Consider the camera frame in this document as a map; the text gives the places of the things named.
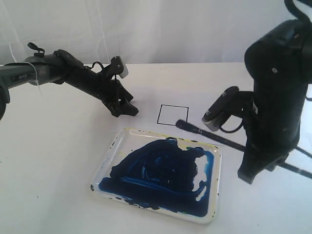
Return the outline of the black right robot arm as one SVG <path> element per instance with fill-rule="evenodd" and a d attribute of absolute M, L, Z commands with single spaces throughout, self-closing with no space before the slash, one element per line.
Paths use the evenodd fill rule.
<path fill-rule="evenodd" d="M 298 145 L 308 85 L 312 82 L 312 23 L 293 1 L 293 15 L 253 43 L 245 52 L 253 78 L 253 96 L 244 110 L 247 141 L 238 177 L 247 183 L 273 170 Z"/>

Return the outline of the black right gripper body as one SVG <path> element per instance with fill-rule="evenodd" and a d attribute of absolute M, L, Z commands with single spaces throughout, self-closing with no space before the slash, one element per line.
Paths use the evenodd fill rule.
<path fill-rule="evenodd" d="M 244 98 L 247 141 L 242 171 L 262 171 L 284 162 L 299 142 L 303 104 L 311 82 L 302 71 L 250 71 L 253 92 Z"/>

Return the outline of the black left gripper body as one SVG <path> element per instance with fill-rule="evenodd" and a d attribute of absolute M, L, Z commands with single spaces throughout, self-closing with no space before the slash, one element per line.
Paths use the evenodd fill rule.
<path fill-rule="evenodd" d="M 65 64 L 65 73 L 60 82 L 67 83 L 100 100 L 106 108 L 120 101 L 119 89 L 124 87 L 115 76 L 107 76 L 105 67 L 99 61 L 91 67 L 83 65 L 81 61 L 73 57 L 70 53 L 61 50 L 60 57 Z"/>

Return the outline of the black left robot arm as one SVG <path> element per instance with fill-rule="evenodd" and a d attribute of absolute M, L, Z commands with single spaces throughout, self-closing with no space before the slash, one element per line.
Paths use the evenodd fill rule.
<path fill-rule="evenodd" d="M 110 64 L 94 62 L 84 65 L 69 52 L 58 49 L 52 54 L 30 42 L 34 50 L 32 57 L 23 62 L 8 63 L 0 68 L 0 114 L 3 116 L 10 103 L 9 90 L 22 84 L 43 85 L 46 83 L 67 83 L 100 100 L 115 117 L 136 116 L 137 107 L 131 104 L 133 96 L 121 84 L 119 78 L 128 75 L 128 69 L 121 57 L 115 56 Z"/>

